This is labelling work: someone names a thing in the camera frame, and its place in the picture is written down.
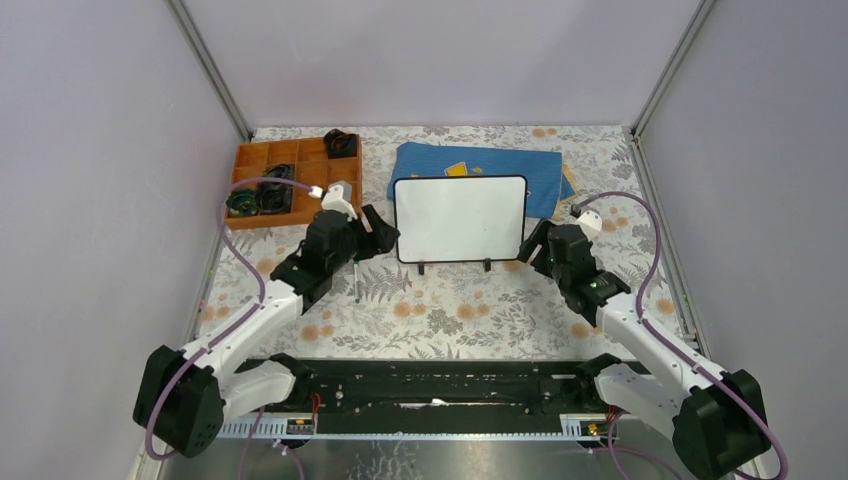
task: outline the blue towel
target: blue towel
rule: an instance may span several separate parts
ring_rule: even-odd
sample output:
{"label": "blue towel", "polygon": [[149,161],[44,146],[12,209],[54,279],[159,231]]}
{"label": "blue towel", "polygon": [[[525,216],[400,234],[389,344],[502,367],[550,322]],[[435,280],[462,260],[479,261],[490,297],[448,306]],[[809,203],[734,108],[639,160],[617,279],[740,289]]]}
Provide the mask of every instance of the blue towel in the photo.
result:
{"label": "blue towel", "polygon": [[389,182],[389,200],[394,199],[394,184],[398,178],[446,175],[523,175],[529,190],[525,212],[528,217],[551,217],[559,199],[574,195],[574,187],[563,175],[559,152],[406,142],[398,147],[397,157]]}

